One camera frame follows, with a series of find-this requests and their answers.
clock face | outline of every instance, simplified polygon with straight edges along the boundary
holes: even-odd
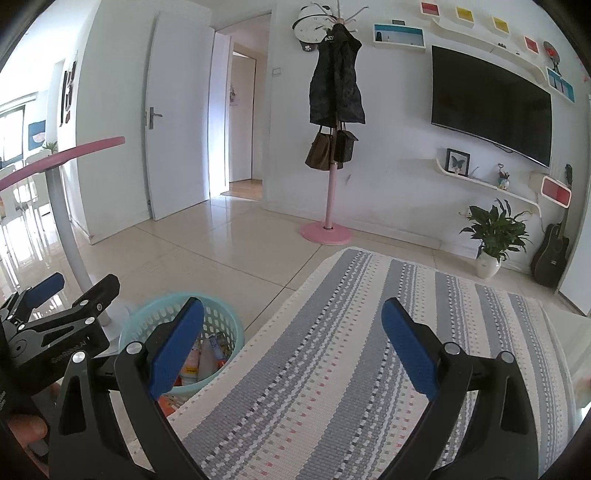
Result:
[[[320,43],[326,31],[332,28],[332,22],[326,15],[302,18],[294,26],[295,36],[303,43]]]

panda clock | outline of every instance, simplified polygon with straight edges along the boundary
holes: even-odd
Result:
[[[329,6],[323,7],[332,15]],[[302,7],[298,20],[293,24],[296,38],[300,41],[304,51],[314,51],[324,40],[326,32],[332,28],[334,21],[315,5]]]

black jacket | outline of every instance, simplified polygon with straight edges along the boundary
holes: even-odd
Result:
[[[355,60],[361,42],[342,24],[318,45],[318,65],[310,83],[310,123],[336,128],[339,121],[364,124]]]

butterfly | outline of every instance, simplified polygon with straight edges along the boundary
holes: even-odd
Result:
[[[452,155],[452,168],[459,168],[461,170],[465,161],[466,159],[458,160],[456,157]]]

silver screw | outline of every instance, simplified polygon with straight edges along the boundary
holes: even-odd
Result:
[[[139,342],[130,343],[126,348],[125,351],[130,355],[136,355],[142,351],[142,344]]]
[[[76,352],[72,355],[72,360],[75,364],[79,364],[86,358],[86,354],[84,352]]]
[[[450,343],[446,343],[445,347],[443,347],[443,349],[449,353],[450,355],[459,355],[460,352],[462,351],[462,349],[460,348],[460,346],[456,343],[450,342]]]
[[[511,352],[503,352],[501,353],[501,360],[506,364],[512,364],[515,361],[515,357]]]

